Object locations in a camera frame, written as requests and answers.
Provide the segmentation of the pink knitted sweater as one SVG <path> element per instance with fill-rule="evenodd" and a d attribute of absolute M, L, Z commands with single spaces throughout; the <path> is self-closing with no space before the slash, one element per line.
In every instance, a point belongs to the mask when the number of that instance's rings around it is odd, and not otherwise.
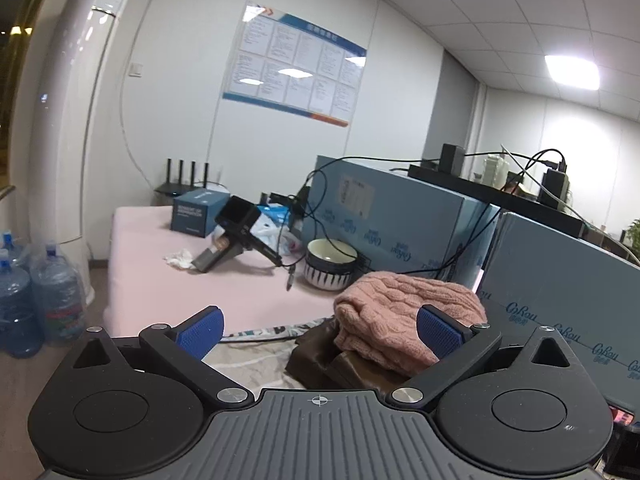
<path fill-rule="evenodd" d="M 462 285 L 393 272 L 363 275 L 334 300 L 337 348 L 353 351 L 386 370 L 412 377 L 438 359 L 416 331 L 420 307 L 429 304 L 465 327 L 485 323 L 480 300 Z"/>

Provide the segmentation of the patterned bed sheet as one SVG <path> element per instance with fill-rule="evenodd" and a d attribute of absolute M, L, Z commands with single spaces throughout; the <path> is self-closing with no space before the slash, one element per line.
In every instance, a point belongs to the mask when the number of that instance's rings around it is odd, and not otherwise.
<path fill-rule="evenodd" d="M 304 390 L 286 366 L 298 344 L 317 327 L 328 327 L 334 317 L 296 325 L 247 330 L 222 338 L 202 362 L 237 382 L 255 398 L 265 389 Z"/>

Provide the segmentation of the large blue front carton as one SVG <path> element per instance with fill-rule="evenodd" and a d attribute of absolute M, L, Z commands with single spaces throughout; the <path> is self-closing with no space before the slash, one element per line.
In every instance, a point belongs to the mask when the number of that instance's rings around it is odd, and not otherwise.
<path fill-rule="evenodd" d="M 499 221 L 480 288 L 506 344 L 539 326 L 563 336 L 608 402 L 639 411 L 639 270 L 517 214 Z"/>

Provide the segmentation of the blue water jug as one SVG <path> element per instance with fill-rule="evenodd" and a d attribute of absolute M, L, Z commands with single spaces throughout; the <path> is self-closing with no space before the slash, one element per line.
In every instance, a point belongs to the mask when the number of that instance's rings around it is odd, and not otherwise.
<path fill-rule="evenodd" d="M 29 272 L 46 343 L 62 346 L 77 339 L 86 328 L 85 291 L 77 270 L 58 246 L 47 244 Z"/>
<path fill-rule="evenodd" d="M 28 359 L 39 352 L 43 334 L 39 326 L 32 280 L 1 251 L 1 350 L 15 359 Z"/>

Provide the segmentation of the small dark blue box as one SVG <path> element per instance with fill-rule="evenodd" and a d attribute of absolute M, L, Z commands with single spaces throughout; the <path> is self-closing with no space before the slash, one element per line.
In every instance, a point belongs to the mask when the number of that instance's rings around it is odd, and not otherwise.
<path fill-rule="evenodd" d="M 172 202 L 170 229 L 205 238 L 216 228 L 216 215 L 228 202 L 228 191 L 197 188 Z"/>

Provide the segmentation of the brown leather garment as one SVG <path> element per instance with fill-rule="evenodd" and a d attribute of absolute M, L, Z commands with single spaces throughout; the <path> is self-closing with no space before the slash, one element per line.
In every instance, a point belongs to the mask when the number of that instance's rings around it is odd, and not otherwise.
<path fill-rule="evenodd" d="M 375 390 L 385 396 L 408 380 L 355 351 L 334 344 L 340 324 L 332 316 L 298 337 L 286 372 L 307 389 Z"/>

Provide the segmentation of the blue rear carton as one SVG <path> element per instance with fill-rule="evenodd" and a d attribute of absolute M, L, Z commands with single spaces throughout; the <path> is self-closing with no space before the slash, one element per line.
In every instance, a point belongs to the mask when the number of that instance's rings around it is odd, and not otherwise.
<path fill-rule="evenodd" d="M 499 208 L 436 185 L 319 156 L 302 240 L 329 237 L 357 249 L 372 271 L 413 271 L 474 286 Z"/>

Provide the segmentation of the white plastic bag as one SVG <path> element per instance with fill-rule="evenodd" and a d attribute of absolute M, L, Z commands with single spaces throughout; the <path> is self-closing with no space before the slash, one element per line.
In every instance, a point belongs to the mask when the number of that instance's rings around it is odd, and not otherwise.
<path fill-rule="evenodd" d="M 271 249 L 275 250 L 281 257 L 294 254 L 299 250 L 300 241 L 285 229 L 283 224 L 277 225 L 270 217 L 262 213 L 259 220 L 254 224 L 250 232 L 252 232 L 262 242 L 267 244 Z M 213 239 L 219 236 L 222 229 L 216 226 L 214 229 Z"/>

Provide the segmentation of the striped ceramic bowl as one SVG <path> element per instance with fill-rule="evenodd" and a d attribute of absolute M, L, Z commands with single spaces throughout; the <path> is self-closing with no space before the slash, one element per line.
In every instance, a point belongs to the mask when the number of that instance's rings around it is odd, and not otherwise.
<path fill-rule="evenodd" d="M 307 244 L 303 276 L 315 288 L 340 292 L 352 281 L 358 252 L 332 238 L 317 238 Z"/>

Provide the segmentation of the black wifi router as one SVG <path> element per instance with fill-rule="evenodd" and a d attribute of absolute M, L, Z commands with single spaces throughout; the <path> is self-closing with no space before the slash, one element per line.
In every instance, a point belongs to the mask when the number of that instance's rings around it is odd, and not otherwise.
<path fill-rule="evenodd" d="M 186 162 L 183 159 L 179 159 L 176 162 L 176 174 L 174 174 L 174 165 L 175 163 L 171 158 L 166 159 L 165 179 L 159 186 L 154 188 L 156 194 L 167 198 L 176 198 L 198 188 L 207 188 L 210 184 L 219 185 L 219 182 L 209 179 L 208 162 L 202 166 L 202 175 L 199 179 L 196 174 L 198 163 L 195 160 L 191 162 L 188 177 L 186 177 Z"/>

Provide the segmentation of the smartphone with lit screen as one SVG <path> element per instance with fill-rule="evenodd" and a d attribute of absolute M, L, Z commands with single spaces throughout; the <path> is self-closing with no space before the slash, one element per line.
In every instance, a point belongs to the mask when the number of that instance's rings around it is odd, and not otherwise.
<path fill-rule="evenodd" d="M 613 402 L 608 402 L 608 407 L 615 425 L 622 427 L 623 430 L 638 434 L 640 429 L 638 410 L 632 410 L 628 406 L 619 406 Z"/>

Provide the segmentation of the green potted plant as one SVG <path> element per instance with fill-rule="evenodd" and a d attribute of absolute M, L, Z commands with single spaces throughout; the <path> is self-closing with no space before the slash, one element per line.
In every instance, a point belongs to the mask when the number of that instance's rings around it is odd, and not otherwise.
<path fill-rule="evenodd" d="M 628 226 L 625 232 L 624 242 L 634 255 L 640 258 L 640 219 L 634 220 L 631 222 L 631 225 Z"/>

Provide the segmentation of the white standing air conditioner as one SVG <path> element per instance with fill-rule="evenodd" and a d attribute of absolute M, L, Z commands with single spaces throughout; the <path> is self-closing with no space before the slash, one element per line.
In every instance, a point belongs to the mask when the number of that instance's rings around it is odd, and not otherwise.
<path fill-rule="evenodd" d="M 84 237 L 84 183 L 99 85 L 128 0 L 66 0 L 36 94 L 29 153 L 29 234 L 55 242 L 94 298 Z"/>

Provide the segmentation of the wall poster with blue border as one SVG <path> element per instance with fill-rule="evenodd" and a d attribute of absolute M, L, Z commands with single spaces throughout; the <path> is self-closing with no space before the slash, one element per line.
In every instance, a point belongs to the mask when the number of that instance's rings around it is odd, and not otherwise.
<path fill-rule="evenodd" d="M 329 29 L 247 3 L 222 97 L 345 128 L 367 50 Z"/>

